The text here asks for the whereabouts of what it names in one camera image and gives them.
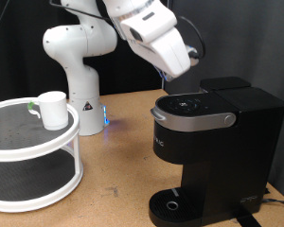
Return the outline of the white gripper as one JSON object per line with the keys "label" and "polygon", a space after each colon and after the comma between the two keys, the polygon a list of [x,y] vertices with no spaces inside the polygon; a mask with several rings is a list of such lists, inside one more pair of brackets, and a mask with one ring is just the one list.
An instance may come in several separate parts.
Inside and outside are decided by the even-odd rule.
{"label": "white gripper", "polygon": [[151,63],[159,76],[165,81],[172,81],[183,75],[191,65],[182,36],[176,28],[149,44],[128,41],[132,51]]}

